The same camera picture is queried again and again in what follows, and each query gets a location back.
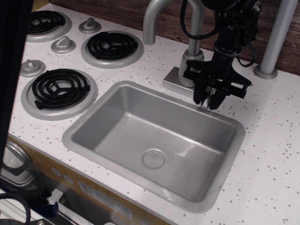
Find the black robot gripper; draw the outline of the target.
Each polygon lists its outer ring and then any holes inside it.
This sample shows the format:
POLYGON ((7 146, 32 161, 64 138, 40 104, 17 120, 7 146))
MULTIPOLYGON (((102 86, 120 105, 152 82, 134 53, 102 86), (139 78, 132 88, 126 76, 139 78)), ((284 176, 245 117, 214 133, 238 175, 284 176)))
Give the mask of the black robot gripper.
POLYGON ((195 84, 193 100, 197 105, 201 103, 208 86, 217 89, 210 105, 211 110, 216 110, 226 96, 244 98, 251 82, 232 66, 234 59, 241 53, 241 47, 227 50, 215 45, 213 48, 214 54, 210 61, 187 60, 184 77, 195 84))

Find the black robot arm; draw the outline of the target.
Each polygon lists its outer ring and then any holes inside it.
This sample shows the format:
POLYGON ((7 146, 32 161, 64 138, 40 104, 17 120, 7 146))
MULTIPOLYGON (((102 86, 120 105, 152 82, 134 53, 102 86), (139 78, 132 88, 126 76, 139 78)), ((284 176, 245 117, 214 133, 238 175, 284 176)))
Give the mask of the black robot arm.
POLYGON ((211 110, 218 109, 225 97, 234 95, 244 98, 250 80, 237 73, 232 63, 240 59, 243 47, 256 56, 251 42, 258 33, 257 22, 262 9, 259 0, 203 0, 202 4, 214 12, 215 28, 204 35, 192 35, 185 26, 187 1, 180 10, 180 25, 191 39, 202 40, 218 35, 213 45, 210 61, 188 60, 184 77, 195 84, 193 100, 211 110))

